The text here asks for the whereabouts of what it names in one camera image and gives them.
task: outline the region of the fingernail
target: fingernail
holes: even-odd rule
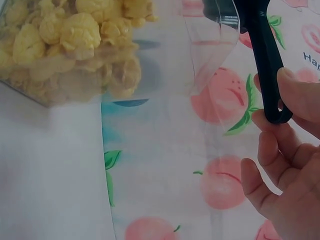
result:
[[[295,80],[296,79],[296,75],[288,68],[286,67],[282,67],[280,68],[280,70],[278,71],[278,74],[283,77],[285,77],[287,80]]]

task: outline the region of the peach print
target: peach print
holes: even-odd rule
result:
[[[213,209],[226,210],[245,200],[241,184],[240,158],[225,155],[210,161],[200,174],[200,190],[204,201]]]
[[[311,70],[308,67],[303,67],[299,71],[295,73],[296,77],[299,81],[305,82],[305,83],[318,83],[319,77],[315,73],[314,70]]]
[[[314,24],[306,24],[302,26],[301,33],[305,43],[320,54],[320,28]]]
[[[271,221],[266,220],[259,228],[255,240],[281,240]]]
[[[202,0],[180,0],[181,1],[181,8],[179,15],[184,17],[204,17],[203,10],[204,4]]]
[[[159,217],[145,216],[134,220],[125,230],[125,240],[179,240],[176,229]]]
[[[308,7],[308,0],[282,0],[282,1],[288,4],[292,8]]]
[[[315,14],[320,14],[320,1],[319,0],[282,0],[291,8],[297,9],[302,12],[302,8],[309,8]]]
[[[228,126],[225,135],[236,135],[251,123],[256,107],[256,87],[249,74],[246,84],[231,69],[220,67],[199,95],[190,98],[197,116],[206,123]]]
[[[278,15],[272,15],[272,16],[268,17],[268,21],[269,21],[269,25],[270,25],[271,31],[273,33],[273,36],[279,42],[281,47],[283,49],[286,49],[282,32],[278,28],[278,26],[280,26],[282,23],[282,17],[278,16]],[[250,36],[249,36],[248,32],[240,34],[239,41],[242,44],[244,44],[245,46],[247,46],[248,48],[252,49],[252,43],[251,43]]]
[[[248,107],[246,85],[234,71],[220,67],[200,95],[191,97],[191,104],[207,123],[235,123]]]

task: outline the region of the teal print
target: teal print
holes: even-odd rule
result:
[[[133,107],[138,107],[142,104],[145,104],[148,100],[149,99],[131,100],[131,101],[115,101],[113,103],[121,107],[133,108]]]

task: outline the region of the cartoon peach face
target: cartoon peach face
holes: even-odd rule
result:
[[[315,71],[311,70],[308,67],[303,67],[295,73],[299,81],[304,83],[318,83],[319,77]]]
[[[179,240],[170,223],[159,217],[140,217],[125,230],[125,240]]]
[[[271,221],[266,220],[259,228],[255,240],[281,240]]]
[[[245,200],[240,161],[237,156],[226,155],[210,161],[203,172],[194,172],[201,174],[201,194],[213,209],[231,209]]]
[[[306,44],[320,54],[320,28],[314,24],[304,25],[301,33]]]
[[[176,0],[182,1],[182,10],[179,15],[184,17],[203,17],[204,4],[202,0]]]
[[[282,1],[288,4],[292,8],[308,7],[308,0],[282,0]]]
[[[191,97],[196,114],[211,124],[238,121],[248,107],[245,83],[232,70],[220,67],[200,95]]]

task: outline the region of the yellow popcorn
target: yellow popcorn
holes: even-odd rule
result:
[[[131,20],[135,28],[141,28],[146,22],[156,22],[154,4],[150,0],[123,0],[124,16]]]
[[[101,24],[104,21],[121,18],[123,16],[122,0],[111,0],[110,6],[91,13],[94,20]]]
[[[132,26],[128,19],[116,18],[102,23],[101,39],[111,45],[128,45],[132,41]]]
[[[79,70],[86,70],[88,72],[95,72],[104,65],[104,61],[98,57],[93,57],[88,60],[78,61],[76,68]]]
[[[12,56],[14,43],[19,32],[17,27],[4,27],[0,33],[0,48]]]
[[[110,8],[113,0],[76,0],[75,7],[78,13],[94,14],[101,9]]]
[[[60,44],[50,46],[46,55],[49,57],[49,66],[55,73],[68,72],[76,65],[76,60],[68,58]]]
[[[15,83],[28,81],[30,79],[29,70],[23,67],[16,68],[10,73],[9,77]]]
[[[99,87],[93,85],[99,77],[98,73],[73,70],[61,75],[59,85],[71,101],[88,102],[101,92]]]
[[[55,10],[55,5],[52,0],[41,0],[39,2],[39,6],[41,9],[41,17],[44,17]]]
[[[41,11],[36,10],[29,14],[29,16],[26,18],[25,23],[26,24],[32,24],[37,29],[40,27],[40,24],[42,22],[43,18],[41,17]]]
[[[108,91],[110,92],[111,96],[116,99],[128,99],[132,97],[132,95],[135,93],[135,90],[135,87],[122,89],[121,87],[112,84],[108,87]]]
[[[32,24],[24,25],[15,37],[13,60],[17,64],[30,64],[44,56],[46,45],[38,29]]]
[[[16,1],[10,6],[5,14],[7,25],[21,25],[29,14],[27,2],[24,0]]]
[[[101,45],[95,50],[95,55],[103,59],[105,63],[120,63],[131,58],[139,46],[135,43],[130,43],[126,46],[108,46]]]
[[[108,86],[108,84],[112,80],[112,72],[113,72],[113,67],[112,64],[106,63],[103,68],[101,69],[101,86]]]
[[[139,59],[132,56],[125,62],[114,64],[112,84],[124,90],[136,88],[142,78]]]
[[[134,94],[142,73],[133,28],[158,20],[152,0],[9,1],[0,19],[7,84],[46,106]]]
[[[65,11],[58,8],[43,18],[39,27],[39,34],[45,43],[52,45],[60,42],[64,17]]]
[[[55,70],[50,66],[47,59],[38,61],[30,68],[30,78],[34,82],[44,82],[55,74]]]
[[[0,48],[0,69],[7,69],[15,64],[10,54]]]
[[[77,13],[64,22],[60,44],[65,50],[74,52],[77,60],[92,58],[101,42],[99,30],[98,23],[89,13]]]

